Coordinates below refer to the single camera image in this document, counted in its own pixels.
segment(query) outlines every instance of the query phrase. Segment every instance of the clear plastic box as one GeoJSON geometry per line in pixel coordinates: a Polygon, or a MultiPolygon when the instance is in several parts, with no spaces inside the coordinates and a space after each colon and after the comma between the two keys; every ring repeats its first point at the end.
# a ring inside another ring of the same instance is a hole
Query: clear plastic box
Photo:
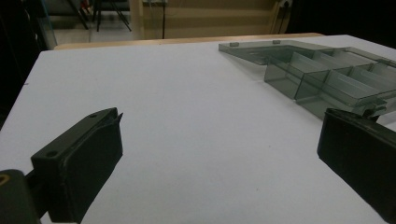
{"type": "Polygon", "coordinates": [[[266,83],[321,119],[327,108],[369,118],[396,110],[396,62],[361,49],[276,40],[219,50],[266,65],[266,83]]]}

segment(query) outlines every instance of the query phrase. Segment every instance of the chair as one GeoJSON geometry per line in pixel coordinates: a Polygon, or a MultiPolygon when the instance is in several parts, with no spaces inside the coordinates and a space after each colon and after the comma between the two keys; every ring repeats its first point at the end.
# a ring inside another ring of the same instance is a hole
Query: chair
{"type": "Polygon", "coordinates": [[[94,1],[94,7],[93,7],[93,16],[92,20],[95,20],[96,14],[98,15],[98,21],[96,24],[96,31],[99,32],[99,26],[101,23],[101,14],[102,11],[116,11],[117,14],[119,15],[120,19],[123,21],[123,23],[126,25],[129,31],[132,31],[131,28],[129,27],[129,22],[125,18],[125,16],[122,14],[122,10],[128,10],[129,11],[129,2],[128,0],[95,0],[94,1]]]}
{"type": "Polygon", "coordinates": [[[69,16],[76,15],[81,21],[84,28],[88,30],[87,15],[81,8],[81,0],[45,0],[49,15],[69,16]]]}

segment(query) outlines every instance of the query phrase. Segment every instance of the wall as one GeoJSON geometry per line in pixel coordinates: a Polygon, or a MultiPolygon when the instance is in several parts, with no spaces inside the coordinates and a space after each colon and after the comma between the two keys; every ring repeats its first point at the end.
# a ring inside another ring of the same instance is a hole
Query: wall
{"type": "Polygon", "coordinates": [[[353,35],[396,49],[394,0],[294,1],[288,33],[353,35]]]}
{"type": "MultiPolygon", "coordinates": [[[[274,30],[278,12],[276,0],[168,1],[165,8],[165,38],[268,35],[274,30]]],[[[131,2],[132,18],[135,20],[133,31],[141,33],[135,34],[135,37],[162,38],[163,7],[160,4],[143,6],[138,0],[131,2]]]]}
{"type": "Polygon", "coordinates": [[[290,21],[291,8],[280,7],[276,13],[271,34],[285,34],[290,21]]]}

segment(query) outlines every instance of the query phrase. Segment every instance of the black cable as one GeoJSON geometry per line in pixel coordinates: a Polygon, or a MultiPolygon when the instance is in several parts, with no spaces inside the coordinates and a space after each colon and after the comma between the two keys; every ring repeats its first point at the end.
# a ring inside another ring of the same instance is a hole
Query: black cable
{"type": "Polygon", "coordinates": [[[280,22],[279,31],[277,32],[278,34],[280,34],[280,30],[282,29],[282,25],[283,25],[283,20],[285,20],[286,13],[288,12],[289,2],[286,1],[285,4],[283,4],[283,7],[285,8],[285,10],[283,11],[282,21],[280,22]]]}
{"type": "Polygon", "coordinates": [[[163,0],[163,39],[165,39],[165,0],[163,0]]]}

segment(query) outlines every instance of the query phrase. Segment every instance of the white table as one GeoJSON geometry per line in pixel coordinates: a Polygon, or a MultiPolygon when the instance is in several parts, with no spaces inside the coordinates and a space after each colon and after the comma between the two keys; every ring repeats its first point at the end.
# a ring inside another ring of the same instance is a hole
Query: white table
{"type": "MultiPolygon", "coordinates": [[[[352,36],[296,40],[396,60],[352,36]]],[[[124,155],[85,224],[384,223],[318,158],[321,120],[218,44],[42,52],[0,132],[0,169],[27,174],[36,151],[115,106],[124,155]]],[[[396,114],[379,123],[396,130],[396,114]]]]}

